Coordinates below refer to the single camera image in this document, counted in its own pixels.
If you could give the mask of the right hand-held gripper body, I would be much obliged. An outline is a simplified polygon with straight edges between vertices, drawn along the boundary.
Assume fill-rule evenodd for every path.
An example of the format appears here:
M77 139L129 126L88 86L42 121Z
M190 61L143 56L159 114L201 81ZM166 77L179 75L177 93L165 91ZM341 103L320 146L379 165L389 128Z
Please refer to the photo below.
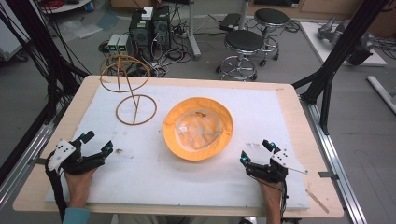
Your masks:
M262 165L251 161L249 165L245 165L245 170L247 175L270 183L285 181L289 170L308 174L308 170L286 149L280 149L273 154L269 164Z

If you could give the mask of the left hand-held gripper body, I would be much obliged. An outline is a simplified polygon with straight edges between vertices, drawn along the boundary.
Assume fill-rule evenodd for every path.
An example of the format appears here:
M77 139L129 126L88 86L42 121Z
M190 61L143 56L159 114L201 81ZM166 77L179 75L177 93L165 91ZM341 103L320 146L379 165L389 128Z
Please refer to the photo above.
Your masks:
M81 175L102 166L106 159L106 148L101 148L98 153L91 156L83 156L81 145L84 143L86 140L66 141L61 139L49 157L48 170L55 171L62 168L70 175Z

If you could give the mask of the wooden hat stand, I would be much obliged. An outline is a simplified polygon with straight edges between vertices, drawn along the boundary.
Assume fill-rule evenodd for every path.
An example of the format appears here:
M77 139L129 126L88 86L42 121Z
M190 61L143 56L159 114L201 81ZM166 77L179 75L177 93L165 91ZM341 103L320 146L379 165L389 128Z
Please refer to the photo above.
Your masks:
M150 78L150 68L127 54L110 55L101 63L101 86L106 91L124 95L115 109L118 121L137 126L147 123L156 115L158 106L155 100L149 95L137 92Z

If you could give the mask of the orange bucket hat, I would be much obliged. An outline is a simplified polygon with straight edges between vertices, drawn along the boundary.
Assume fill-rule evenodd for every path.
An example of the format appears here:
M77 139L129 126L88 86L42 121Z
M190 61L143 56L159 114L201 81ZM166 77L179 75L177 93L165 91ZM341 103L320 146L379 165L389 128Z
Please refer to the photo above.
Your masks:
M175 105L163 122L163 138L181 159L203 161L219 154L233 136L233 117L221 103L192 97Z

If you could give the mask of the person's right hand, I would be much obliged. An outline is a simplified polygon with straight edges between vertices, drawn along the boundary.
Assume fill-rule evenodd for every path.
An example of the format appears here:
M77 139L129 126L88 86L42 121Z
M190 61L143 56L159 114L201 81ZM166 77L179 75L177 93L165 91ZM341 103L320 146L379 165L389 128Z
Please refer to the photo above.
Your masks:
M280 215L280 204L282 197L281 183L269 183L264 180L259 181L266 215L275 217Z

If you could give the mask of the person's left hand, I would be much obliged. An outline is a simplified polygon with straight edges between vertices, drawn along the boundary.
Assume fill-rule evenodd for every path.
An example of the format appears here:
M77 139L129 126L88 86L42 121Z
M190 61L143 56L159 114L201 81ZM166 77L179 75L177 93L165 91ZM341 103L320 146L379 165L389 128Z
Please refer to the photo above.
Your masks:
M70 207L83 208L86 205L90 195L90 185L94 173L95 169L81 175L64 174L70 195Z

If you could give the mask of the thin wooden stick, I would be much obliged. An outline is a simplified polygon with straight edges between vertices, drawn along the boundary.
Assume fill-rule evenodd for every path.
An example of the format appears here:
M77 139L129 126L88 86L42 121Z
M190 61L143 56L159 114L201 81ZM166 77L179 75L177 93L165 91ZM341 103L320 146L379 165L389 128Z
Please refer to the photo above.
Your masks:
M306 193L311 197L311 199L326 213L329 214L329 209L324 205L324 203L309 189L305 190Z

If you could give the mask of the grey tape strip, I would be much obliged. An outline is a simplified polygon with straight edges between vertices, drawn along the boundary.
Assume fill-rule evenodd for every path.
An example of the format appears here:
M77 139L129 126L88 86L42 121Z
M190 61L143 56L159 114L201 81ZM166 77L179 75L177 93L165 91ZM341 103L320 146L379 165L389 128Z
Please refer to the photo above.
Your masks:
M319 172L318 174L321 178L330 178L331 181L337 181L339 179L338 174L332 172Z

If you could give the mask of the white foam mat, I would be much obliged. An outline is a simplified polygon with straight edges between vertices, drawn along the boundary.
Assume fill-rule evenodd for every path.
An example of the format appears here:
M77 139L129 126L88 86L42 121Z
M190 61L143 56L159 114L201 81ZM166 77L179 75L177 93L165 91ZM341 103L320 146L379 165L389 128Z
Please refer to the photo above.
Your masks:
M240 162L245 151L252 161L266 164L272 156L264 139L293 151L278 91L147 85L142 93L157 103L147 123L129 126L116 118L123 94L98 87L77 132L93 131L82 152L91 155L112 141L114 150L93 175L90 203L154 206L262 206L260 188ZM203 161L175 155L163 138L163 122L178 103L205 97L226 106L233 117L233 136L219 154Z

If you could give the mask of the small grey device box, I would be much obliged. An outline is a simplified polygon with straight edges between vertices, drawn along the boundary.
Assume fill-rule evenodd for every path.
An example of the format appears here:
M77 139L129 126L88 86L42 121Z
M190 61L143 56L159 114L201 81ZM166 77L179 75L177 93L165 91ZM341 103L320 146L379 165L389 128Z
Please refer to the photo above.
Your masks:
M119 34L113 34L107 42L107 48L110 54L118 54L118 42L120 40Z
M122 54L122 53L128 54L129 53L128 40L129 40L128 35L120 36L118 45L117 45L119 54Z

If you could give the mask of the large black round stool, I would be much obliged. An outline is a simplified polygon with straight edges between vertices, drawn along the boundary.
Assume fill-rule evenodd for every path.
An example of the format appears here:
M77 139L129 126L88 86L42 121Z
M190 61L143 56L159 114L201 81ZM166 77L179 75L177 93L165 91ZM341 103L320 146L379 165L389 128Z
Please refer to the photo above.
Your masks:
M226 57L216 68L216 72L221 78L232 78L246 81L257 78L257 69L249 56L259 53L263 48L262 38L251 31L234 30L224 38L224 45L227 49L233 50L235 55Z

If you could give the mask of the white floor board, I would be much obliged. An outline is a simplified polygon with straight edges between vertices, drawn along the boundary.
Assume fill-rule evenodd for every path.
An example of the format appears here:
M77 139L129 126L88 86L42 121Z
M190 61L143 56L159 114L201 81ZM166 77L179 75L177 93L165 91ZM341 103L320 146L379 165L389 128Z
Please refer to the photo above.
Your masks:
M332 44L327 39L321 40L317 37L318 29L322 26L322 23L301 21L300 24L305 37L310 42L311 47L314 49L318 58L324 62L332 51ZM381 56L373 49L371 49L370 52L372 55L369 56L363 63L361 63L361 66L384 67L387 65Z

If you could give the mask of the black computer tower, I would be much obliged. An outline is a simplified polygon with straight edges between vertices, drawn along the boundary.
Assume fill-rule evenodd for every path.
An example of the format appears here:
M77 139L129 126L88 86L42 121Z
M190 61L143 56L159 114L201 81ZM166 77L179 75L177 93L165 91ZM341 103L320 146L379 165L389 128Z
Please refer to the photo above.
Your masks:
M152 17L157 46L162 50L171 48L169 6L157 7Z
M129 34L134 46L134 54L143 57L146 61L152 61L150 52L153 39L152 22L142 19L143 10L136 10L131 18Z

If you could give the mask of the white pole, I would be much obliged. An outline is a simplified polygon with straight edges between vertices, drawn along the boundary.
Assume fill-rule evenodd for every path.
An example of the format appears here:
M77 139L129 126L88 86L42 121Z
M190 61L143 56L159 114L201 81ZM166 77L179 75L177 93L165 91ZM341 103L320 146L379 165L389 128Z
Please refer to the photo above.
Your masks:
M374 76L368 76L367 80L380 95L380 97L384 100L384 102L388 105L388 107L392 110L392 112L396 115L396 94L391 96L384 88L384 86Z

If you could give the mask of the small black round stool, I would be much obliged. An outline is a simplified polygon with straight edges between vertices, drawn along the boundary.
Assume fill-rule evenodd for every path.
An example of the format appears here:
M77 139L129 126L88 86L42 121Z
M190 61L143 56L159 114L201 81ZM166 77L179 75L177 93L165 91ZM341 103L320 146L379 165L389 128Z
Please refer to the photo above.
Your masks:
M274 53L274 60L277 60L279 56L279 44L270 34L278 28L283 28L289 21L289 17L277 9L261 8L254 13L254 20L260 25L263 39L262 52L264 56L260 61L260 66L265 66L269 53Z

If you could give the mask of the flat black case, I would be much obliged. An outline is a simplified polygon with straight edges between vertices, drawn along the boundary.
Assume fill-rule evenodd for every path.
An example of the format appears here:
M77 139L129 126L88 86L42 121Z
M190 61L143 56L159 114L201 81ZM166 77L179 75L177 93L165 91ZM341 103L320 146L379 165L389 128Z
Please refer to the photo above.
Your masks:
M220 22L220 30L230 32L238 27L240 21L239 13L230 13Z

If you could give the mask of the white round table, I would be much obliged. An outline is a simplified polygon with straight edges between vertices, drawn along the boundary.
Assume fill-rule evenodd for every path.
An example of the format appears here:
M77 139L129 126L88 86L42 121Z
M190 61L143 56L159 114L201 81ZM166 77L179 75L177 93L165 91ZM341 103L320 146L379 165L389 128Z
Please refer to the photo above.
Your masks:
M95 6L92 0L44 0L39 4L39 8L46 14L54 14L75 9L93 12Z

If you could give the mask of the grey desk leg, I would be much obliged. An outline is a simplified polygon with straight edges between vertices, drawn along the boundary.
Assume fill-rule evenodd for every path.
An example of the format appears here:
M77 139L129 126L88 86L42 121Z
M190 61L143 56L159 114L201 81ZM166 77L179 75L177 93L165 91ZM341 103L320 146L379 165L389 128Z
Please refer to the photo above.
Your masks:
M198 60L202 53L199 49L198 43L194 35L194 0L188 0L189 4L189 31L188 39L191 45L192 58Z

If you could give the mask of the aluminium table rail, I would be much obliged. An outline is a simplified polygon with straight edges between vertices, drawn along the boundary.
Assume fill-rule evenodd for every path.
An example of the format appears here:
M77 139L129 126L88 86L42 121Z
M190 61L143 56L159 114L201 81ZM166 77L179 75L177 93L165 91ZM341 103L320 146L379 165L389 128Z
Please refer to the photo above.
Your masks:
M320 112L316 105L309 105L301 101L301 105L311 126L311 130L318 141L318 147L328 167L328 174L336 192L341 200L341 205L352 224L368 224L362 212L359 201L349 183L347 173L332 142L331 136L326 134L319 125Z
M0 210L35 165L56 127L55 121L34 123L0 167Z

